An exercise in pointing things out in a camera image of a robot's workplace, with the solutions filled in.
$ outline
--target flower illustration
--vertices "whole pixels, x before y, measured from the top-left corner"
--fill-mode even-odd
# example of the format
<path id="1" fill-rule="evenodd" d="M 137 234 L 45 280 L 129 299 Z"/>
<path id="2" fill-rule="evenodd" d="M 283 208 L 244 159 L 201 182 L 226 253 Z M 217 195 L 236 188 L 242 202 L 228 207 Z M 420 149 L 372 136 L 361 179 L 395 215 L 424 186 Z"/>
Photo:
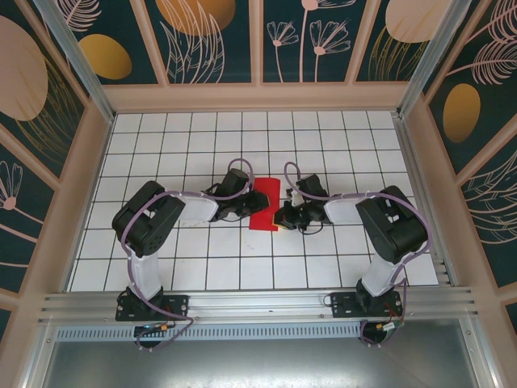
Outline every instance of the flower illustration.
<path id="1" fill-rule="evenodd" d="M 282 70 L 280 69 L 280 60 L 278 56 L 278 47 L 287 46 L 288 44 L 293 44 L 298 42 L 298 35 L 295 35 L 295 28 L 292 26 L 292 22 L 278 23 L 278 27 L 275 22 L 270 22 L 267 24 L 267 33 L 275 46 L 275 54 L 276 54 L 276 67 L 278 69 L 278 75 L 280 77 L 280 82 L 284 82 L 282 78 Z"/>
<path id="2" fill-rule="evenodd" d="M 11 172 L 5 161 L 0 162 L 0 209 L 12 210 L 16 207 L 16 196 L 22 184 L 23 169 L 13 163 Z"/>
<path id="3" fill-rule="evenodd" d="M 317 82 L 317 65 L 321 55 L 342 53 L 350 49 L 350 41 L 345 40 L 348 36 L 346 25 L 346 21 L 342 23 L 328 22 L 322 30 L 321 20 L 310 24 L 310 39 L 316 54 L 315 82 Z"/>
<path id="4" fill-rule="evenodd" d="M 318 8 L 341 8 L 342 6 L 351 6 L 355 0 L 331 1 L 331 0 L 301 0 L 301 5 L 307 11 L 315 11 Z"/>

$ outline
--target red block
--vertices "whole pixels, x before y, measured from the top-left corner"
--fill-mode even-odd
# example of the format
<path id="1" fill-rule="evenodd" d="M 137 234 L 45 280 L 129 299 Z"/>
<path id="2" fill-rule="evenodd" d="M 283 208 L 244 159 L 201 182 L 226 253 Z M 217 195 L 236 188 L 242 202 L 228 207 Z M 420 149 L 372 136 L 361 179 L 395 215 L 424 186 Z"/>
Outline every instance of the red block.
<path id="1" fill-rule="evenodd" d="M 278 226 L 273 225 L 273 217 L 280 208 L 280 179 L 255 178 L 253 189 L 266 194 L 269 207 L 250 217 L 250 229 L 278 231 Z"/>

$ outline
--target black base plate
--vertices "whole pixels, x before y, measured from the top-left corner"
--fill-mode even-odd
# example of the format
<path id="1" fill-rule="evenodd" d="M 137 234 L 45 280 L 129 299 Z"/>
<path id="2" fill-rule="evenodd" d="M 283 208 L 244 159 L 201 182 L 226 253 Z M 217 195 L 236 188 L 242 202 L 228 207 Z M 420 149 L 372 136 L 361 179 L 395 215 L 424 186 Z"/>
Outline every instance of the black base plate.
<path id="1" fill-rule="evenodd" d="M 389 309 L 385 306 L 385 303 L 387 303 L 396 314 L 402 314 L 401 296 L 396 291 L 387 293 L 382 303 L 372 306 L 368 312 L 365 312 L 357 302 L 355 293 L 332 293 L 329 296 L 334 318 L 388 318 Z"/>
<path id="2" fill-rule="evenodd" d="M 166 321 L 168 317 L 154 310 L 145 308 L 145 310 L 135 307 L 134 297 L 119 297 L 119 303 L 116 309 L 115 320 L 117 322 L 145 322 L 145 321 Z M 160 308 L 167 310 L 173 314 L 187 316 L 188 312 L 188 296 L 187 295 L 164 295 Z"/>

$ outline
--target vent grille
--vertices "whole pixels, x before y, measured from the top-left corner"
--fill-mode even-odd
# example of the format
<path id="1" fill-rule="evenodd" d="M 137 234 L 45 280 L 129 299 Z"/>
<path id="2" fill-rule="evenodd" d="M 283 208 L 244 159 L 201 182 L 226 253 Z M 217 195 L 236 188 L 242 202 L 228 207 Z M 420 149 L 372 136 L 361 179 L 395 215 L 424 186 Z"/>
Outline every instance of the vent grille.
<path id="1" fill-rule="evenodd" d="M 180 328 L 146 336 L 142 341 L 168 339 Z M 178 340 L 285 340 L 307 338 L 359 337 L 360 323 L 281 323 L 255 325 L 198 325 L 185 331 Z M 134 341 L 134 327 L 61 327 L 57 342 Z"/>

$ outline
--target white tiled floor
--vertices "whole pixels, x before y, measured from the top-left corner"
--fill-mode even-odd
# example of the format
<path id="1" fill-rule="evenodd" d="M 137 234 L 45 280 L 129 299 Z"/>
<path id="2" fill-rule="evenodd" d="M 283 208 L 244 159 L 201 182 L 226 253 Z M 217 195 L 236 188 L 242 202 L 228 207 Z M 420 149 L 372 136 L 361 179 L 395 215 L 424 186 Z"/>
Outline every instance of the white tiled floor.
<path id="1" fill-rule="evenodd" d="M 220 182 L 228 162 L 282 181 L 284 164 L 316 173 L 330 194 L 413 190 L 389 112 L 224 112 L 118 115 L 69 289 L 118 291 L 124 252 L 111 230 L 123 203 L 148 180 L 200 191 Z M 361 225 L 321 233 L 249 230 L 237 224 L 181 222 L 160 250 L 160 278 L 174 291 L 353 287 L 373 253 Z M 410 285 L 437 285 L 431 255 L 407 266 Z"/>

